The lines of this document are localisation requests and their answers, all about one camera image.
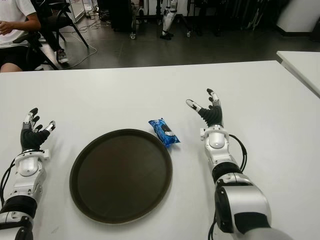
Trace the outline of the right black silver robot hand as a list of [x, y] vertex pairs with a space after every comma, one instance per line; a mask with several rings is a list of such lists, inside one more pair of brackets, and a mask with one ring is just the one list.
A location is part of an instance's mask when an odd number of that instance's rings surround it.
[[223, 126], [223, 112], [220, 99], [212, 89], [208, 88], [206, 91], [209, 94], [208, 99], [210, 101], [208, 108], [201, 107], [191, 99], [187, 99], [185, 102], [191, 109], [200, 115], [208, 127], [215, 125]]

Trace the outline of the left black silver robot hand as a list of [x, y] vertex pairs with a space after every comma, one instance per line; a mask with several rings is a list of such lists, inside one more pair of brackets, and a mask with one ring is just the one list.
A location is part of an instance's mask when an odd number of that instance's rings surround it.
[[56, 128], [56, 122], [51, 121], [44, 129], [40, 124], [35, 126], [40, 119], [38, 114], [38, 108], [33, 108], [25, 116], [22, 122], [22, 128], [20, 132], [20, 145], [22, 152], [39, 151], [41, 145], [48, 139], [49, 135]]

